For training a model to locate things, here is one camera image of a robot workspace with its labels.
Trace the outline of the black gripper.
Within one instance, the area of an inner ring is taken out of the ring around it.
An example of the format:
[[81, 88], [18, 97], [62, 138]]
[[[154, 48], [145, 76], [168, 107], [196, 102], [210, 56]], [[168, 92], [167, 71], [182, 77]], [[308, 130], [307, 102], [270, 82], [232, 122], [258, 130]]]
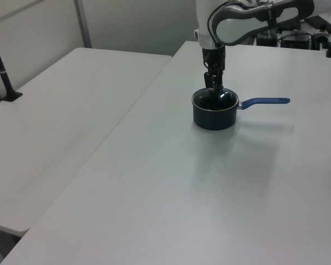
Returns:
[[225, 70], [226, 47], [215, 49], [202, 49], [204, 65], [207, 69], [217, 70], [214, 74], [204, 73], [206, 88], [214, 88], [216, 91], [223, 90], [223, 71]]

